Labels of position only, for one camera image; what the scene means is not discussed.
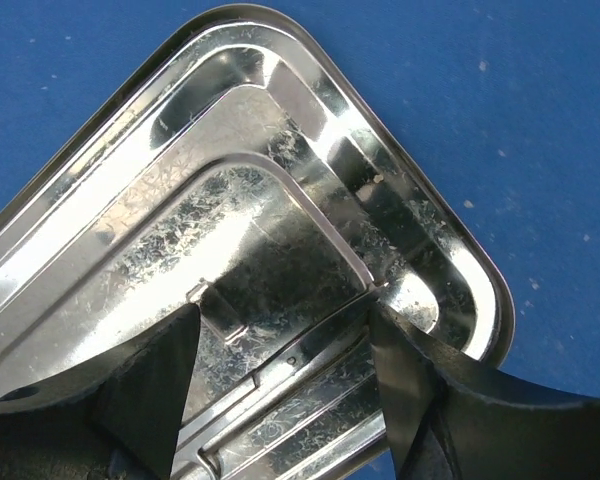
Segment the blue surgical drape cloth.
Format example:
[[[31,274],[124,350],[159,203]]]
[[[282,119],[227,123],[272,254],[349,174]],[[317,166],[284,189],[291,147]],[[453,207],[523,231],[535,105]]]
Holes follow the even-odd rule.
[[[0,211],[209,1],[0,1]],[[600,1],[276,1],[505,276],[504,369],[600,396]]]

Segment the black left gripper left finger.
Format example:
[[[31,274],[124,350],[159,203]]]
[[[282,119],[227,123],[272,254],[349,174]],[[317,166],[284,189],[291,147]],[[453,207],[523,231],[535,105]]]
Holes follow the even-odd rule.
[[[200,336],[186,304],[134,338],[0,397],[0,479],[167,479]]]

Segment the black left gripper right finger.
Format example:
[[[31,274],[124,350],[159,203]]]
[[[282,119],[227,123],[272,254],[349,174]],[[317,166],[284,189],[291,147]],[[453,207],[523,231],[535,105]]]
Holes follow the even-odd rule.
[[[600,398],[476,361],[382,304],[372,356],[399,479],[600,479]]]

